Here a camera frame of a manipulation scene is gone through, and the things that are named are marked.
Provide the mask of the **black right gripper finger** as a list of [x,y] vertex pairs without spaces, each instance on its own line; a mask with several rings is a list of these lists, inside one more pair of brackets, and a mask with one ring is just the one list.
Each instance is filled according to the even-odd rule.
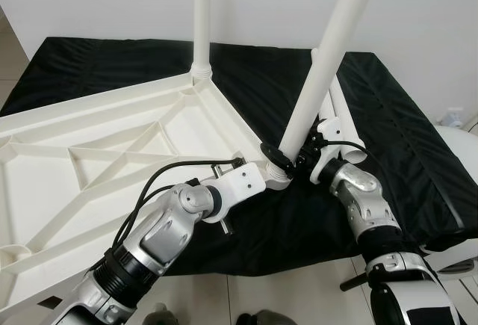
[[261,143],[259,147],[262,154],[270,164],[280,169],[286,177],[293,177],[294,172],[296,172],[296,165],[283,153],[283,151],[267,143]]

